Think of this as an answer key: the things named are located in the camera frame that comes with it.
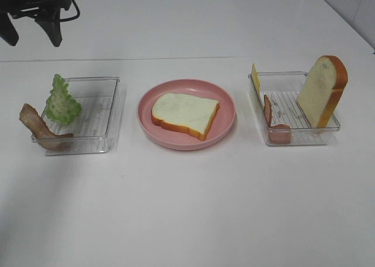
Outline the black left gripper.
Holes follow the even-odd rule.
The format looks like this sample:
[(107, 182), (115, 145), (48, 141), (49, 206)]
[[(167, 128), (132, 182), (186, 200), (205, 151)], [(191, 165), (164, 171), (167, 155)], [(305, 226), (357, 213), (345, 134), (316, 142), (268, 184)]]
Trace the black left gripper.
[[(62, 42), (60, 11), (69, 10), (73, 0), (1, 0), (1, 13), (12, 18), (30, 17), (45, 31), (54, 47)], [(19, 35), (7, 14), (0, 17), (0, 35), (10, 46), (16, 46)]]

